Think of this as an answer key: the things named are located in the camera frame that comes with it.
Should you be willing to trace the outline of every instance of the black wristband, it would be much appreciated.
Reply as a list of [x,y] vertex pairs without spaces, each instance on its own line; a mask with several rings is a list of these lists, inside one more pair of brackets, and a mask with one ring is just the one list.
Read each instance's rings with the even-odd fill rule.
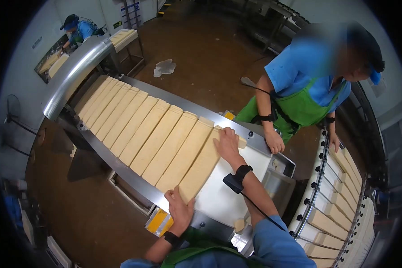
[[246,176],[247,173],[252,171],[252,167],[249,165],[241,165],[237,171],[235,172],[234,178],[240,182],[241,184],[243,183],[243,179]]
[[179,244],[180,244],[180,238],[177,237],[175,234],[169,232],[169,231],[166,231],[166,232],[164,233],[164,239],[165,239],[168,243],[170,243],[170,244],[173,246],[173,248],[179,246]]

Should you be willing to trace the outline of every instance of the tofu block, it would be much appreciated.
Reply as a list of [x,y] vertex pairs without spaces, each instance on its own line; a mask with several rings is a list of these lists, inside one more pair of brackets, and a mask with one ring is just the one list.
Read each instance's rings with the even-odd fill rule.
[[355,212],[358,204],[354,200],[354,198],[353,198],[352,194],[350,193],[350,190],[347,188],[347,186],[345,186],[345,184],[342,184],[336,180],[333,183],[333,187],[335,187],[335,189],[343,196],[345,201],[350,206],[351,210],[353,210]]
[[243,218],[239,218],[234,222],[234,229],[236,233],[240,233],[244,227],[246,227],[246,222]]
[[97,109],[92,113],[89,120],[86,122],[86,126],[91,128],[94,123],[97,121],[97,118],[101,115],[101,113],[106,109],[107,105],[109,105],[110,101],[115,97],[118,93],[119,89],[122,88],[124,82],[118,81],[116,85],[107,93],[104,99],[101,100],[100,104],[98,105]]
[[341,211],[344,216],[349,220],[353,221],[354,219],[354,211],[350,208],[348,203],[344,200],[343,196],[339,193],[333,193],[331,202],[337,205],[337,209]]
[[116,123],[110,129],[110,131],[107,134],[107,136],[104,138],[103,143],[104,143],[104,145],[106,145],[107,148],[109,148],[109,149],[112,148],[112,146],[115,143],[116,139],[121,134],[121,132],[123,131],[125,126],[128,124],[128,122],[131,120],[132,116],[138,110],[138,108],[143,103],[143,101],[147,98],[147,95],[148,95],[148,93],[146,93],[146,92],[144,92],[142,90],[137,92],[135,97],[129,103],[128,107],[125,108],[125,110],[119,116],[119,118],[116,121]]
[[213,138],[220,139],[217,126],[213,128],[201,152],[179,184],[180,195],[185,204],[198,194],[219,161],[220,155],[216,151]]
[[155,130],[147,139],[137,156],[134,158],[130,168],[139,176],[143,174],[150,161],[156,155],[162,144],[173,130],[177,121],[183,114],[183,110],[177,106],[171,105],[164,117],[161,119]]
[[119,157],[121,155],[129,140],[157,102],[157,98],[148,96],[140,105],[112,146],[111,151],[115,156]]
[[354,184],[350,179],[350,176],[347,173],[343,173],[343,175],[341,176],[341,181],[343,182],[343,184],[345,184],[345,186],[347,186],[348,190],[352,194],[354,201],[357,203],[359,201],[359,194],[356,188],[354,187]]
[[90,119],[91,115],[97,110],[100,106],[100,103],[104,98],[106,98],[107,94],[109,94],[110,90],[118,83],[118,80],[113,78],[112,81],[104,88],[102,93],[98,96],[98,98],[94,101],[91,107],[88,109],[86,114],[82,117],[82,120],[86,123]]
[[103,92],[103,90],[106,88],[106,86],[112,81],[112,78],[109,76],[104,80],[104,82],[101,83],[101,85],[97,88],[97,90],[92,94],[91,98],[88,99],[86,104],[83,106],[83,108],[79,112],[79,118],[82,119],[86,112],[91,108],[92,104],[97,100],[98,96]]
[[360,185],[359,185],[359,182],[357,182],[357,178],[353,172],[353,169],[351,168],[347,159],[343,155],[342,150],[339,150],[338,153],[335,153],[335,150],[329,150],[329,152],[333,156],[333,158],[335,158],[335,160],[337,161],[337,163],[341,167],[341,169],[344,171],[344,173],[347,173],[350,176],[349,181],[346,183],[346,185],[348,186],[348,189],[350,190],[350,192],[352,194],[357,195],[356,200],[358,200],[359,194],[360,194]]
[[156,125],[159,123],[169,107],[169,103],[166,103],[162,99],[158,100],[119,156],[119,159],[121,159],[124,164],[128,166],[131,164],[138,151],[149,138],[150,134],[155,129]]
[[97,120],[91,127],[91,132],[94,133],[94,135],[97,134],[97,132],[100,130],[100,128],[106,122],[107,118],[109,118],[109,116],[112,114],[112,112],[118,106],[119,102],[123,99],[123,97],[128,92],[128,90],[129,90],[129,88],[127,88],[125,85],[123,85],[119,89],[118,93],[116,93],[116,95],[113,97],[113,99],[109,102],[109,104],[103,110],[103,112],[100,114],[100,116],[98,116]]
[[156,184],[161,192],[172,190],[176,187],[191,167],[193,161],[204,145],[205,140],[213,129],[213,121],[207,119],[198,120],[192,128],[185,142],[180,147],[173,161],[165,170],[164,174]]
[[362,176],[360,175],[360,172],[356,166],[356,163],[354,163],[354,160],[353,160],[352,156],[350,155],[350,153],[348,152],[347,148],[344,148],[342,150],[342,152],[343,152],[345,159],[347,159],[348,163],[350,164],[354,174],[356,175],[356,178],[359,182],[359,186],[361,186],[362,185]]
[[186,112],[182,114],[174,129],[142,174],[143,179],[148,181],[151,185],[156,185],[176,156],[183,142],[185,142],[186,137],[189,135],[189,132],[197,120],[198,118],[195,115]]
[[307,256],[324,259],[335,259],[339,253],[337,249],[321,247],[311,243],[305,244],[304,250]]
[[107,120],[103,123],[101,128],[95,134],[100,141],[104,141],[104,138],[112,129],[113,125],[115,125],[116,121],[122,115],[124,110],[129,106],[129,103],[133,100],[133,98],[138,92],[139,92],[138,88],[132,87],[127,91],[127,93],[125,93],[123,98],[119,101],[119,104],[113,110],[112,114],[107,118]]
[[336,224],[341,226],[347,231],[350,231],[352,227],[351,221],[349,221],[343,213],[341,213],[335,204],[327,204],[324,213],[332,219]]
[[346,230],[338,226],[317,209],[311,211],[311,214],[308,217],[308,223],[343,241],[347,238],[348,232]]
[[324,245],[326,247],[333,247],[334,249],[341,250],[344,245],[344,241],[336,239],[328,234],[318,233],[313,241],[314,243]]

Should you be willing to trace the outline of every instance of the white plastic board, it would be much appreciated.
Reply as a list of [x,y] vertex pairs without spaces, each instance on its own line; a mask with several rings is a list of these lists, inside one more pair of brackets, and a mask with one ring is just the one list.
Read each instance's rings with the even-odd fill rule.
[[[262,181],[271,157],[248,146],[239,151],[247,164],[252,166],[253,173],[258,180]],[[246,215],[247,207],[244,197],[240,194],[237,195],[223,182],[223,178],[229,173],[234,174],[232,168],[223,158],[220,158],[210,177],[195,197],[195,210],[233,227],[235,220]]]

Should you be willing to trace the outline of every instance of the wall sign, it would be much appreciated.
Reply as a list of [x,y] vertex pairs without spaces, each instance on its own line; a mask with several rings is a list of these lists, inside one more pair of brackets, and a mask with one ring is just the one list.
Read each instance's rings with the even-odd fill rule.
[[42,39],[43,39],[43,37],[40,36],[39,39],[37,39],[37,41],[34,42],[34,44],[31,46],[31,48],[34,49],[34,48],[40,43],[40,41],[41,41]]
[[117,23],[113,24],[113,29],[116,29],[121,25],[122,25],[122,21],[118,21]]

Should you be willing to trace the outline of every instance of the wrist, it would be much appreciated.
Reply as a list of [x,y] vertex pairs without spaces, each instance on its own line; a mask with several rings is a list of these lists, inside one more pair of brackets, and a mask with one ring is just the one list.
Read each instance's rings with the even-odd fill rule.
[[180,237],[186,231],[187,228],[188,227],[184,228],[176,224],[173,224],[168,231],[173,233],[175,236]]
[[265,133],[275,132],[274,123],[270,121],[262,121]]
[[236,157],[235,159],[232,159],[231,161],[229,161],[229,164],[230,164],[232,170],[233,170],[234,172],[236,172],[237,169],[238,169],[240,166],[246,165],[247,163],[246,163],[246,160],[244,160],[244,158],[243,158],[241,155],[239,155],[239,156]]

